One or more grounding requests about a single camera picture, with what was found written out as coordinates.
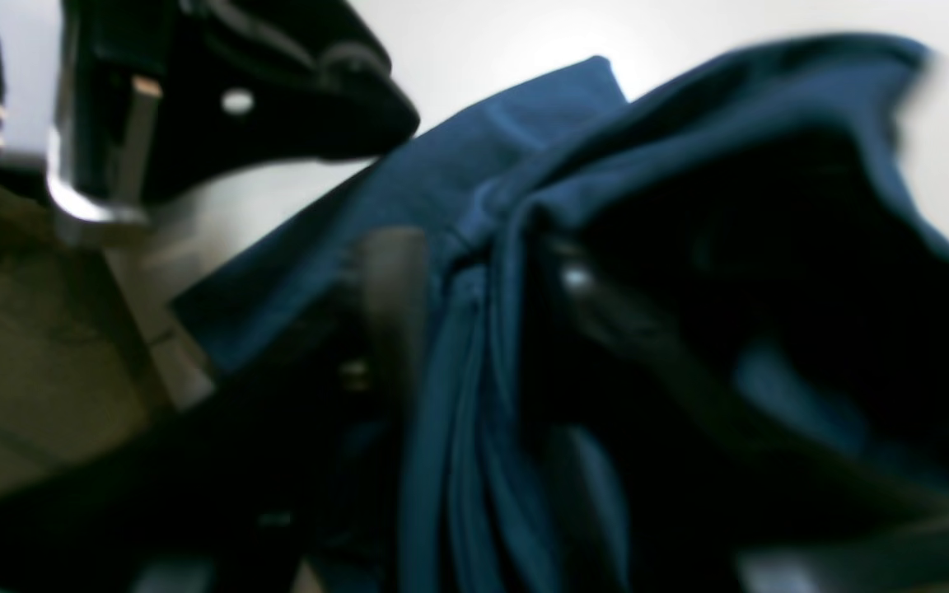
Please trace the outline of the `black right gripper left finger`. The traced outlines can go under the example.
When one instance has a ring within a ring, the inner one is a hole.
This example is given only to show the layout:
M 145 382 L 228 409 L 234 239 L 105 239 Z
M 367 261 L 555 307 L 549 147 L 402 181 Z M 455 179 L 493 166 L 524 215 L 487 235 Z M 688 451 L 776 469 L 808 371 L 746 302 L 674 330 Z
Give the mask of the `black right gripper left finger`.
M 0 497 L 0 592 L 286 592 L 301 556 L 393 515 L 423 366 L 425 233 L 354 241 L 210 398 Z

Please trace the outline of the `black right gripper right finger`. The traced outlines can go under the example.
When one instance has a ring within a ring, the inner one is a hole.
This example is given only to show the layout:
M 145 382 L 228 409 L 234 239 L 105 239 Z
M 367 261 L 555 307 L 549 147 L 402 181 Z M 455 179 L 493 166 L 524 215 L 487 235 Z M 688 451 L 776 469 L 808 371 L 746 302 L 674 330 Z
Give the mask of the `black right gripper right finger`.
M 579 246 L 554 241 L 549 260 L 577 332 L 638 364 L 742 476 L 790 503 L 796 518 L 809 515 L 818 496 L 867 522 L 829 543 L 742 552 L 743 588 L 949 592 L 949 502 L 878 475 L 742 402 L 690 351 L 662 308 L 602 273 Z

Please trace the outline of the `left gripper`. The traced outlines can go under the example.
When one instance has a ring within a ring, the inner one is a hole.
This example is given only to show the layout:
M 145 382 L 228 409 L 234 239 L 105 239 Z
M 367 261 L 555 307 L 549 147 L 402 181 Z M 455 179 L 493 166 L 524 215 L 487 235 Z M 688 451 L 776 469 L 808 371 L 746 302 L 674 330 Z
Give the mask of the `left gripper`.
M 67 226 L 146 226 L 143 196 L 418 126 L 346 1 L 0 1 L 0 184 Z

